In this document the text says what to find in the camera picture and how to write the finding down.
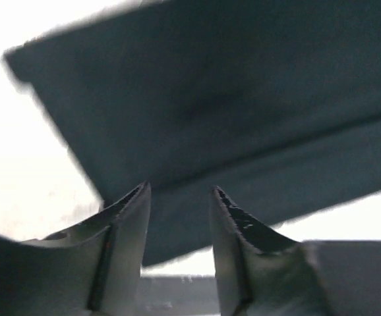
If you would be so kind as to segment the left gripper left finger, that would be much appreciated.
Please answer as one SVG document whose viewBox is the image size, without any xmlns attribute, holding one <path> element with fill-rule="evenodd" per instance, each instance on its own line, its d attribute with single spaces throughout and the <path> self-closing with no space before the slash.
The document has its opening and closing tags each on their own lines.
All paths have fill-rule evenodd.
<svg viewBox="0 0 381 316">
<path fill-rule="evenodd" d="M 132 315 L 150 203 L 143 182 L 43 240 L 0 236 L 0 315 Z"/>
</svg>

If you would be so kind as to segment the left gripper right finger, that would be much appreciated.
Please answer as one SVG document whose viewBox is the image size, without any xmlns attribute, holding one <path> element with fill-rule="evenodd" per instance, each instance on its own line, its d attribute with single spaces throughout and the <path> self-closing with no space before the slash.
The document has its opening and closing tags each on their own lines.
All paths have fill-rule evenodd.
<svg viewBox="0 0 381 316">
<path fill-rule="evenodd" d="M 381 241 L 297 242 L 210 193 L 222 315 L 381 315 Z"/>
</svg>

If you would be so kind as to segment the black t shirt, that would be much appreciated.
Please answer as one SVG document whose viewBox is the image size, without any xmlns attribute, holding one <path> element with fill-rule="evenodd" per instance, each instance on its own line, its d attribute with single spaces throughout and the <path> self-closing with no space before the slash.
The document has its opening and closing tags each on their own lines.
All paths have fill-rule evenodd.
<svg viewBox="0 0 381 316">
<path fill-rule="evenodd" d="M 104 201 L 151 184 L 145 266 L 210 245 L 212 186 L 269 225 L 381 190 L 381 1 L 164 1 L 4 58 Z"/>
</svg>

